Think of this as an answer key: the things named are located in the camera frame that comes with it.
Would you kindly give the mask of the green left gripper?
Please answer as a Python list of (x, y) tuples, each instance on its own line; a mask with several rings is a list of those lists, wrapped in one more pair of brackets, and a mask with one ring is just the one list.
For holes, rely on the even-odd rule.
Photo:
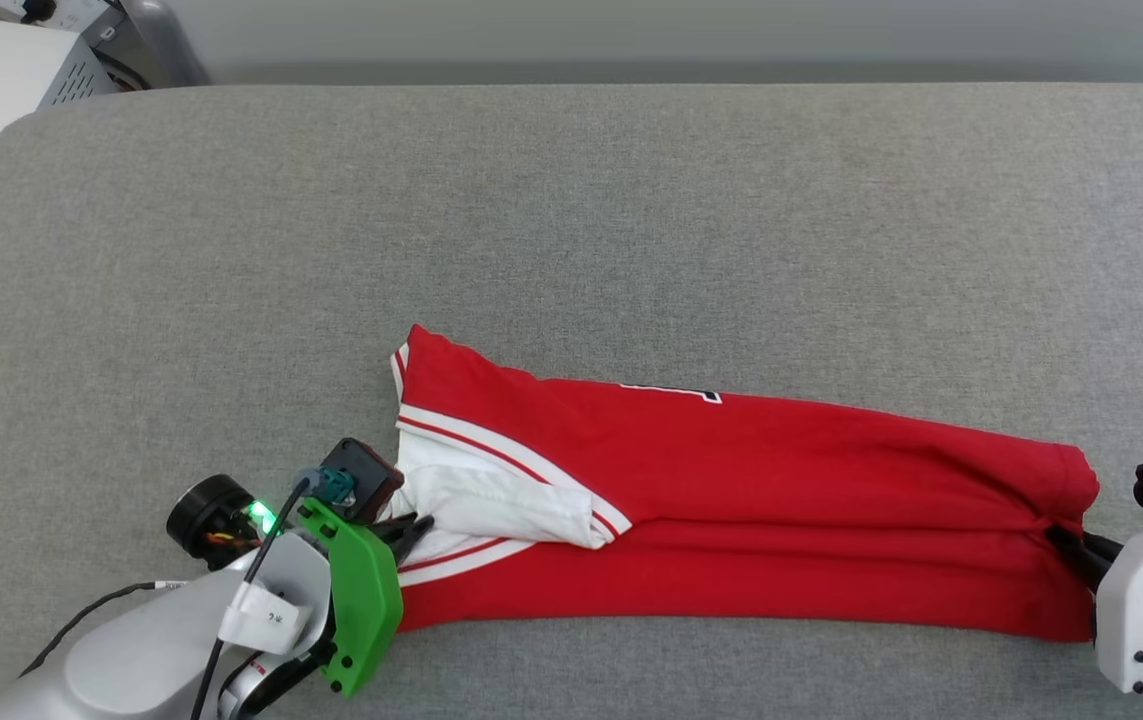
[(434, 515), (403, 515), (382, 521), (382, 538), (347, 523), (315, 498), (303, 501), (298, 519), (327, 551), (330, 591), (320, 641), (311, 651), (331, 693), (355, 697), (391, 647), (403, 616), (397, 566), (434, 527)]

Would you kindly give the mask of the red and white shirt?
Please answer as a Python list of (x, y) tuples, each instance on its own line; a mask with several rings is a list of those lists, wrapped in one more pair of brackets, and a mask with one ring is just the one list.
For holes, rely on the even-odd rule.
[(542, 379), (419, 325), (391, 355), (410, 632), (805, 618), (1092, 639), (1048, 538), (1100, 491), (1068, 445), (796, 398)]

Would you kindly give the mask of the grey partition leg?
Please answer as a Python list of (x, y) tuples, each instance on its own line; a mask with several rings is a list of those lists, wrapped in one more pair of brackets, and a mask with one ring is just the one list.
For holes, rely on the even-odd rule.
[(211, 78), (175, 14), (177, 3), (178, 0), (120, 0), (123, 14), (170, 87), (210, 85)]

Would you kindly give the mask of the white partition panel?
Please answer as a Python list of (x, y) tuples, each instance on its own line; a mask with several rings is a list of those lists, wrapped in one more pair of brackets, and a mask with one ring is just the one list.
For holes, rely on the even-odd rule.
[(210, 85), (1143, 82), (1143, 0), (178, 0)]

